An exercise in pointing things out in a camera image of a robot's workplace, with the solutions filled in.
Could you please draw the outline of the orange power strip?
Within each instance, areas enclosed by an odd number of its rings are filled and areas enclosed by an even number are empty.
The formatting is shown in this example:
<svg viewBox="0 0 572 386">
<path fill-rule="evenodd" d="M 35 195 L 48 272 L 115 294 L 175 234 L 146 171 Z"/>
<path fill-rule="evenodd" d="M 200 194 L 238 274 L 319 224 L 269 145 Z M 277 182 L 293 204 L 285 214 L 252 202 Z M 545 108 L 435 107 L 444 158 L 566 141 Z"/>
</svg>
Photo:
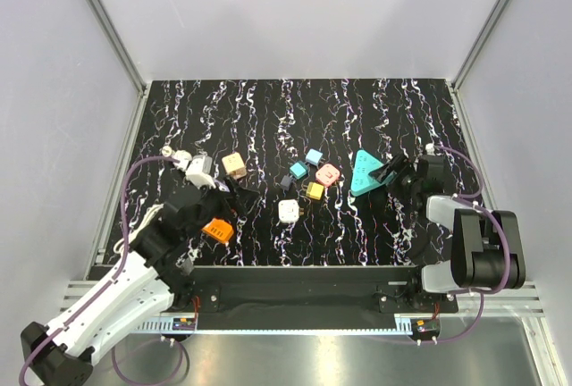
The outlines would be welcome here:
<svg viewBox="0 0 572 386">
<path fill-rule="evenodd" d="M 202 231 L 219 243 L 228 245 L 234 235 L 232 225 L 225 220 L 214 218 L 202 228 Z"/>
</svg>

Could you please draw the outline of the teal triangular power strip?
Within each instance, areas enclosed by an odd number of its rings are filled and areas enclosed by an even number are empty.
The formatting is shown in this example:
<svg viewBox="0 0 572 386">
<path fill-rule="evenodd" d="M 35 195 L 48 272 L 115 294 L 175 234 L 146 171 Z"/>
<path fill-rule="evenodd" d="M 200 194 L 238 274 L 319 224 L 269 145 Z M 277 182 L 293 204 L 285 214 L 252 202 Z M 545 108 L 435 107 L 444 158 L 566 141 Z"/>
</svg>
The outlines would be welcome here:
<svg viewBox="0 0 572 386">
<path fill-rule="evenodd" d="M 383 167 L 383 163 L 364 149 L 359 149 L 355 155 L 349 192 L 353 197 L 359 197 L 369 191 L 378 189 L 382 184 L 370 176 L 370 172 Z"/>
</svg>

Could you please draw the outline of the white pink socket adapter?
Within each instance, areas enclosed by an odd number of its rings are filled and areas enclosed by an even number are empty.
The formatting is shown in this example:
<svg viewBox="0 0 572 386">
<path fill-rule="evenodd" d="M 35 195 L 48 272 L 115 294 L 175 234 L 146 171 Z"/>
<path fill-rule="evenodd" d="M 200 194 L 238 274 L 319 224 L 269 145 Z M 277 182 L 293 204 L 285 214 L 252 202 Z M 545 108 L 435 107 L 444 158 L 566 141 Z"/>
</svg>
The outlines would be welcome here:
<svg viewBox="0 0 572 386">
<path fill-rule="evenodd" d="M 234 152 L 222 158 L 223 168 L 227 175 L 239 180 L 247 175 L 246 165 L 240 153 Z"/>
</svg>

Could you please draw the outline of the pink plug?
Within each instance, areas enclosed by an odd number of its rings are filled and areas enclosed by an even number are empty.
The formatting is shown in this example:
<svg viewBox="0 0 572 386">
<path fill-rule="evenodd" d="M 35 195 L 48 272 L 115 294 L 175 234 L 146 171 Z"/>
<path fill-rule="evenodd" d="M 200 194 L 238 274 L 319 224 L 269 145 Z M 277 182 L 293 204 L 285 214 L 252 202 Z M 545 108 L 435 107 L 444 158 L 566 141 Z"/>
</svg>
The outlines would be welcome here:
<svg viewBox="0 0 572 386">
<path fill-rule="evenodd" d="M 325 188 L 330 188 L 341 176 L 341 172 L 332 164 L 324 164 L 315 172 L 315 180 Z"/>
</svg>

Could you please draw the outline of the white cube socket adapter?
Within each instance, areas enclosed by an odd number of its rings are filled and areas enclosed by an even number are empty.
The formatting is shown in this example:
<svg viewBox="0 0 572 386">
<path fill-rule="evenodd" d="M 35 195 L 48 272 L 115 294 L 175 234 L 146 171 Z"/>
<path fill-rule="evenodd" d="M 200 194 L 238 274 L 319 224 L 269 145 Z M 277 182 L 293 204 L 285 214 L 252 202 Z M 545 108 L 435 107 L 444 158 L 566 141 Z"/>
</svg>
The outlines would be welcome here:
<svg viewBox="0 0 572 386">
<path fill-rule="evenodd" d="M 305 213 L 297 199 L 284 199 L 278 203 L 278 218 L 280 223 L 296 223 Z"/>
</svg>

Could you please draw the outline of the dark purple plug adapter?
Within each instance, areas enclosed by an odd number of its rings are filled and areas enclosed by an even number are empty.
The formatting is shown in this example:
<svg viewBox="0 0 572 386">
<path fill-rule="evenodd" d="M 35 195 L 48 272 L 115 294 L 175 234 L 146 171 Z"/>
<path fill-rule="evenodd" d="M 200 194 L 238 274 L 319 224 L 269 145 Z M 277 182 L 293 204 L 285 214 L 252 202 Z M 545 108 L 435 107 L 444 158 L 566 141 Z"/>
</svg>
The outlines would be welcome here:
<svg viewBox="0 0 572 386">
<path fill-rule="evenodd" d="M 284 191 L 289 191 L 293 185 L 293 177 L 291 175 L 284 175 L 279 183 L 279 186 Z"/>
</svg>

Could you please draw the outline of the yellow plug adapter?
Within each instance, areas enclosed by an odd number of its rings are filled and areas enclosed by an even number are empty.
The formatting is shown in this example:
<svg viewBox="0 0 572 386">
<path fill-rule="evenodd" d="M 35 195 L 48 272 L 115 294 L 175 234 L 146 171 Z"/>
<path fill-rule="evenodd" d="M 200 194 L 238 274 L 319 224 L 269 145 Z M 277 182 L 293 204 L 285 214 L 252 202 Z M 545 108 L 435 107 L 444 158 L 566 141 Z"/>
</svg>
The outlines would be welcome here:
<svg viewBox="0 0 572 386">
<path fill-rule="evenodd" d="M 325 186 L 317 183 L 317 182 L 310 182 L 306 188 L 306 197 L 312 200 L 319 201 L 322 199 L 324 195 Z"/>
</svg>

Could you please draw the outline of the light blue plug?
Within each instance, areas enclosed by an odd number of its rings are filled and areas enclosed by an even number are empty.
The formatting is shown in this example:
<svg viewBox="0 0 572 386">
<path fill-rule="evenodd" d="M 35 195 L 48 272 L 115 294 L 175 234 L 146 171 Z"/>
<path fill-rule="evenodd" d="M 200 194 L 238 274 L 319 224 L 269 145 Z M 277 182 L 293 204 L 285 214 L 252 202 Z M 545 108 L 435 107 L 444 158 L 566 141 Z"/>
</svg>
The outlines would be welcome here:
<svg viewBox="0 0 572 386">
<path fill-rule="evenodd" d="M 305 157 L 305 161 L 313 166 L 318 166 L 323 160 L 323 153 L 316 149 L 310 148 Z"/>
</svg>

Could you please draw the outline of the teal plug adapter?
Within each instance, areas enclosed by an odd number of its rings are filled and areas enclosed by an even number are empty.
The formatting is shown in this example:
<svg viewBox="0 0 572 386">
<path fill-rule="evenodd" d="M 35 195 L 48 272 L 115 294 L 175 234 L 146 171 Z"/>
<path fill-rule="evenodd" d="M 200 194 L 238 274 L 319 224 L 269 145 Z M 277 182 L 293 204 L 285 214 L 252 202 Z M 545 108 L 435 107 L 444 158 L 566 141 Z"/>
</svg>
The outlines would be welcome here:
<svg viewBox="0 0 572 386">
<path fill-rule="evenodd" d="M 308 167 L 305 163 L 303 162 L 296 162 L 294 163 L 290 169 L 290 175 L 295 179 L 295 180 L 301 180 L 303 178 L 305 178 L 308 175 Z"/>
</svg>

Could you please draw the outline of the purple power strip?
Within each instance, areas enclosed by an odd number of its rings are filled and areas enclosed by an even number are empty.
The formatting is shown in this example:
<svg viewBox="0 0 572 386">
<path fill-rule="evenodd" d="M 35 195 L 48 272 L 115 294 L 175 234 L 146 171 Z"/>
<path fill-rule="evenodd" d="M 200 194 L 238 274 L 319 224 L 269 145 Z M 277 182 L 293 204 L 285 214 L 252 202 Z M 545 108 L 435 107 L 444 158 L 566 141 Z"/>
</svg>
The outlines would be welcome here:
<svg viewBox="0 0 572 386">
<path fill-rule="evenodd" d="M 219 190 L 221 190 L 223 192 L 229 192 L 230 191 L 229 187 L 224 182 L 217 180 L 215 183 L 216 183 L 217 188 Z"/>
</svg>

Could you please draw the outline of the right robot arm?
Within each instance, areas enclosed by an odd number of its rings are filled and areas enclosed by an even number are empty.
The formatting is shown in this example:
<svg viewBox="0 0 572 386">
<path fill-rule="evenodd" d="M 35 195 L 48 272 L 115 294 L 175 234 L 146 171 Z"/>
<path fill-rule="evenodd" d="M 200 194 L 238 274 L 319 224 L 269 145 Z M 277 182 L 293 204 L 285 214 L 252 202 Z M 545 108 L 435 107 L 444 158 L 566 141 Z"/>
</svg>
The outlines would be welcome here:
<svg viewBox="0 0 572 386">
<path fill-rule="evenodd" d="M 451 233 L 450 260 L 422 267 L 419 281 L 406 288 L 408 305 L 420 312 L 436 303 L 438 293 L 496 294 L 519 289 L 526 281 L 516 215 L 447 194 L 444 174 L 443 156 L 412 161 L 404 154 L 368 173 L 402 204 Z"/>
</svg>

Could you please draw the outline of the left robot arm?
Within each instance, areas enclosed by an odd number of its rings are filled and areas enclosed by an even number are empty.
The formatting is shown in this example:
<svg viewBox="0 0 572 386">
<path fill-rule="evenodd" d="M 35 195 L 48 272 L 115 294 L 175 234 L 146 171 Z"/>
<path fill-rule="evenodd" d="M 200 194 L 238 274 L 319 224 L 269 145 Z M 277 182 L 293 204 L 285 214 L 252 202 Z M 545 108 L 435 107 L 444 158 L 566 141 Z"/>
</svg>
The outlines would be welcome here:
<svg viewBox="0 0 572 386">
<path fill-rule="evenodd" d="M 101 357 L 149 317 L 195 303 L 189 241 L 216 220 L 232 224 L 247 216 L 258 198 L 232 179 L 222 189 L 173 192 L 76 303 L 46 324 L 24 328 L 19 383 L 33 372 L 45 385 L 82 385 Z"/>
</svg>

